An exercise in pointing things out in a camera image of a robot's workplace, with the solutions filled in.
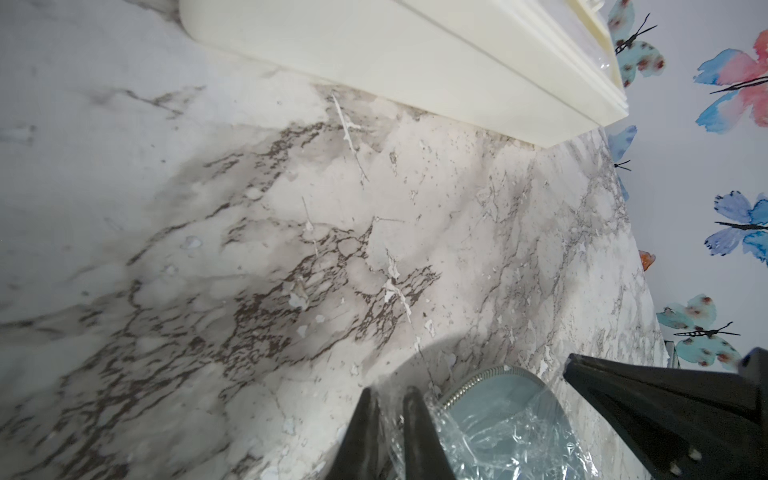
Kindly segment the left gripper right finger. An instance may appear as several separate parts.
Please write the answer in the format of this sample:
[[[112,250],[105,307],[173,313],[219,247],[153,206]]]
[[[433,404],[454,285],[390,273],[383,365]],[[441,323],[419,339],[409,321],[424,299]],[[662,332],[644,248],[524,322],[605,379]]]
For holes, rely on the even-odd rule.
[[[421,391],[409,386],[403,398],[404,464],[407,480],[455,480]]]

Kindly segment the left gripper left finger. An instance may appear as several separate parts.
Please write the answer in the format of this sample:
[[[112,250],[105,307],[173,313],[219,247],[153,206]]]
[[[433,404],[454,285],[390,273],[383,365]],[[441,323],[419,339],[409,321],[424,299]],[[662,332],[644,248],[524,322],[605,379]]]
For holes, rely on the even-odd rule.
[[[349,421],[329,480],[372,480],[378,477],[380,408],[371,387],[365,388]]]

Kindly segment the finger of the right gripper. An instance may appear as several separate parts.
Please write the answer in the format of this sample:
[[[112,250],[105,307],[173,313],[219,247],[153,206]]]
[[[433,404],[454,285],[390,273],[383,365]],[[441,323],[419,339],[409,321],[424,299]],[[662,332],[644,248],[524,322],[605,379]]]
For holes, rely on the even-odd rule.
[[[572,354],[564,379],[655,479],[767,476],[767,352],[735,374],[633,366]]]

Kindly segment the cream plastic wrap dispenser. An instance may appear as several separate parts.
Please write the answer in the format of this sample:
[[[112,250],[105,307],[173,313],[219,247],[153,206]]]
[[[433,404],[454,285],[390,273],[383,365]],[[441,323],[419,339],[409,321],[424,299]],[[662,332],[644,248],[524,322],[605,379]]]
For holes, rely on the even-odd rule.
[[[196,41],[539,147],[628,114],[593,1],[183,1]]]

